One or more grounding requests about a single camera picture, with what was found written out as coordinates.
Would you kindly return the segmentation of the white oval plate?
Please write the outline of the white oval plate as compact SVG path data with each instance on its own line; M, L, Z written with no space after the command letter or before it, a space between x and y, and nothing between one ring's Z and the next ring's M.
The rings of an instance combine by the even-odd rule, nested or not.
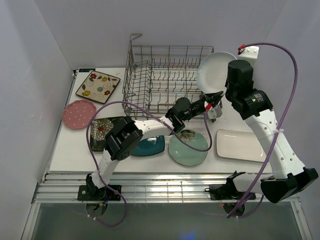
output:
M218 51L207 55L197 70L198 88L205 94L225 91L229 62L237 58L228 52Z

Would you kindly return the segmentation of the green round flower plate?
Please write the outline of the green round flower plate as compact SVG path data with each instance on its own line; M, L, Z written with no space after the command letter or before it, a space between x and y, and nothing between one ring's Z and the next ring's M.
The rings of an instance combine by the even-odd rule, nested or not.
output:
M193 148L205 150L209 147L205 137L197 131L184 129L177 135L184 143L187 143ZM175 162L186 167L201 164L208 155L207 151L197 151L186 146L174 135L169 140L168 151Z

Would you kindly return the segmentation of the teal square plate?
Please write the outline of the teal square plate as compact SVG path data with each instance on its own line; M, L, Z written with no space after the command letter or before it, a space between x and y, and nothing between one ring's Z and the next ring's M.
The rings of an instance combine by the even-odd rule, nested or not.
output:
M162 153L164 150L165 137L161 135L141 140L131 155L134 157L148 157Z

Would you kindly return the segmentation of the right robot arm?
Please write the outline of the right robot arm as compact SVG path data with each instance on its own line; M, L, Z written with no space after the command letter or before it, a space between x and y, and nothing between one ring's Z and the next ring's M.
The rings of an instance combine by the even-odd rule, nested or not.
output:
M307 168L303 164L278 128L280 124L267 94L253 87L253 73L248 61L230 61L225 97L269 156L272 176L261 178L257 183L270 202L278 203L306 189L319 175L315 168Z

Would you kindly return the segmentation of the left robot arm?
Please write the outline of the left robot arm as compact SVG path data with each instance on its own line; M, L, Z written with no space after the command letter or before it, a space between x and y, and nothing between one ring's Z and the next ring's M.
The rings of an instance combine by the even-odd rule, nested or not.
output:
M160 118L148 113L150 120L133 120L129 116L120 119L105 135L102 158L94 162L96 170L86 177L87 193L95 200L102 199L107 189L116 194L117 190L109 186L111 176L120 161L134 153L140 141L157 136L176 136L185 128L186 121L198 115L217 118L211 110L219 106L222 96L222 91L201 94L195 102L181 97Z

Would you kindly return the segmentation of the white rectangular plate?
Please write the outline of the white rectangular plate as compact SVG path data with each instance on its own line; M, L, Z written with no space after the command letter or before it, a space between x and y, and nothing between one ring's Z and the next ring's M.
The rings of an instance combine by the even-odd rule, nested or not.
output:
M219 157L228 159L262 163L266 158L256 135L250 132L218 130L216 151Z

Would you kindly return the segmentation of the cream square flower plate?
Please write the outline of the cream square flower plate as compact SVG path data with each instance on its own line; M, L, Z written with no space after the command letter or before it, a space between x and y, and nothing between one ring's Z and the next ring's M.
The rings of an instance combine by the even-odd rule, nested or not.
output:
M93 70L82 82L75 95L104 105L120 81L119 77Z

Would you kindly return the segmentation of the black floral square plate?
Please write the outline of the black floral square plate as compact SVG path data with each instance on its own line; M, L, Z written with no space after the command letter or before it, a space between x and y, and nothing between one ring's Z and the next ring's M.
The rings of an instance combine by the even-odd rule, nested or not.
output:
M96 118L90 125L90 147L93 152L102 152L105 147L105 137L123 116Z

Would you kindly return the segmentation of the pink dotted round plate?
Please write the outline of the pink dotted round plate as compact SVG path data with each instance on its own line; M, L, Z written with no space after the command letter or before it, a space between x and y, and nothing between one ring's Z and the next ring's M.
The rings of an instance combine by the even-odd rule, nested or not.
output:
M96 106L88 100L75 100L63 110L62 122L72 130L86 128L96 113Z

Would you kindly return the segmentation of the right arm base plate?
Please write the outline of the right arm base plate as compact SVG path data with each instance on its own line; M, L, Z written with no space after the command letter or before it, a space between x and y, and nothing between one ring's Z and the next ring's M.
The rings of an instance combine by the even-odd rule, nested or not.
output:
M211 200L240 200L245 194L232 190L227 184L210 184L204 191L209 193Z

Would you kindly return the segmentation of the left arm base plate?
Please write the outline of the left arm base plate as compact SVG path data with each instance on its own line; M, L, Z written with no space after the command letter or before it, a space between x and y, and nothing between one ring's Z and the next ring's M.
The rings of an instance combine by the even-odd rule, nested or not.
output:
M81 185L78 189L77 200L78 201L120 201L121 197L115 194L112 190L107 187L103 187L97 190L97 193L93 194L90 192L89 187Z

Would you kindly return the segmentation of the aluminium table frame rail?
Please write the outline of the aluminium table frame rail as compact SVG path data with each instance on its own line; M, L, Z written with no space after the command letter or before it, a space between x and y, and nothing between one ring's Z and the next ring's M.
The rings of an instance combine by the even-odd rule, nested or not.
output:
M48 173L33 195L33 203L77 203L79 187L85 184L85 174ZM128 203L209 203L205 192L210 184L224 184L225 174L138 174L115 173L112 185L121 185Z

